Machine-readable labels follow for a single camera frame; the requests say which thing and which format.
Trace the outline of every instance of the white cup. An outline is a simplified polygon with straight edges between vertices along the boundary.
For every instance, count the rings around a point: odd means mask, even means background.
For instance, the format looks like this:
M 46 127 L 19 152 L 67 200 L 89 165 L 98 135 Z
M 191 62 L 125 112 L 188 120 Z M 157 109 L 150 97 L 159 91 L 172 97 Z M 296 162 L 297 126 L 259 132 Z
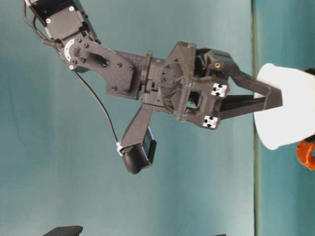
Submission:
M 301 70 L 265 64 L 257 80 L 281 90 L 283 106 L 255 112 L 257 132 L 271 150 L 315 134 L 315 76 Z M 255 93 L 255 98 L 262 95 Z

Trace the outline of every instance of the bolt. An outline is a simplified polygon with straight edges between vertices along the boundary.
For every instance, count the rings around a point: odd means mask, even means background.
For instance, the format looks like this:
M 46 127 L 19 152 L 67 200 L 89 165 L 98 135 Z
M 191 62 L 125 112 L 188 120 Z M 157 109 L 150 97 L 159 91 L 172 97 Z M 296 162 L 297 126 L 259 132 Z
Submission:
M 216 63 L 216 64 L 215 64 L 215 68 L 216 68 L 216 69 L 219 69 L 220 67 L 221 67 L 221 63 Z

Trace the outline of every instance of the teal backdrop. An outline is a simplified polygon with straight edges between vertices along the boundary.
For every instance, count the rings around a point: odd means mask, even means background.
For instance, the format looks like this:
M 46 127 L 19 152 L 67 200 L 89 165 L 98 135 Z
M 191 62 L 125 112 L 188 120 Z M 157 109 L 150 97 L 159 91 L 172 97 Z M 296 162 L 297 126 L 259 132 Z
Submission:
M 256 72 L 268 62 L 315 67 L 315 1 L 254 0 L 253 6 Z M 270 151 L 256 137 L 257 236 L 315 235 L 315 172 L 299 164 L 297 145 Z
M 21 2 L 0 8 L 0 234 L 82 225 L 87 236 L 253 236 L 252 115 L 208 131 L 154 114 L 154 165 L 132 176 L 97 103 L 24 24 Z M 177 40 L 191 41 L 230 52 L 252 73 L 249 0 L 81 3 L 109 48 L 166 58 Z M 121 137 L 139 102 L 84 77 Z M 232 85 L 232 93 L 248 92 Z

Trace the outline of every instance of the orange object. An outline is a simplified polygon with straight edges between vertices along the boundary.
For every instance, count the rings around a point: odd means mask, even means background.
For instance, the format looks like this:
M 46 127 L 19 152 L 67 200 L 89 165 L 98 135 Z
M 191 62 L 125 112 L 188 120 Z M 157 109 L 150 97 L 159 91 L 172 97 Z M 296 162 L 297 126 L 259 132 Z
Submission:
M 301 164 L 310 170 L 315 170 L 315 157 L 313 157 L 313 151 L 315 150 L 315 144 L 310 144 L 302 141 L 297 147 L 297 157 Z

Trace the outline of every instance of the black cable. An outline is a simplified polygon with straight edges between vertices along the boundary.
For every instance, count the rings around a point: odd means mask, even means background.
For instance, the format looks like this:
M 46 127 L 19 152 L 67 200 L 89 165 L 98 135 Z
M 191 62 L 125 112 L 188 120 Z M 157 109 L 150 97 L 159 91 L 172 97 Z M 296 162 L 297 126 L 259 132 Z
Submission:
M 47 46 L 50 46 L 50 47 L 53 47 L 53 48 L 61 48 L 62 47 L 62 44 L 61 43 L 57 43 L 56 41 L 51 41 L 51 40 L 48 40 L 46 37 L 42 37 L 40 35 L 40 33 L 38 33 L 38 29 L 36 27 L 36 15 L 34 15 L 33 17 L 33 21 L 32 21 L 32 28 L 33 28 L 33 31 L 35 33 L 35 35 L 37 36 L 37 38 L 39 39 L 39 41 L 42 43 L 42 44 L 45 44 Z
M 36 37 L 40 40 L 40 42 L 45 44 L 45 45 L 53 47 L 55 49 L 55 51 L 57 53 L 59 53 L 58 48 L 62 47 L 62 44 L 56 43 L 55 41 L 48 40 L 48 38 L 39 29 L 37 29 L 36 23 L 35 23 L 36 19 L 37 19 L 36 16 L 34 15 L 32 23 L 30 21 L 28 21 L 27 11 L 26 11 L 26 3 L 24 0 L 23 0 L 23 17 L 24 17 L 25 23 L 33 29 Z
M 113 138 L 115 139 L 116 143 L 118 143 L 118 138 L 117 138 L 117 135 L 116 135 L 116 132 L 114 130 L 114 126 L 113 126 L 113 123 L 112 123 L 112 120 L 108 114 L 108 111 L 106 110 L 104 104 L 102 103 L 102 101 L 100 100 L 100 98 L 97 96 L 97 94 L 94 92 L 94 90 L 91 88 L 91 86 L 78 74 L 78 72 L 76 71 L 73 71 L 73 73 L 76 75 L 76 77 L 79 78 L 79 80 L 87 87 L 87 89 L 90 91 L 90 93 L 92 94 L 92 96 L 96 99 L 96 101 L 98 102 L 98 104 L 100 105 L 101 109 L 103 110 L 107 120 L 108 120 L 108 123 L 109 123 L 109 126 L 110 126 L 110 129 L 111 129 L 111 132 L 112 132 L 112 135 L 113 135 Z
M 25 21 L 25 23 L 28 24 L 30 27 L 32 27 L 31 22 L 28 21 L 28 18 L 26 16 L 26 3 L 25 3 L 24 0 L 23 0 L 23 13 L 24 13 L 24 21 Z

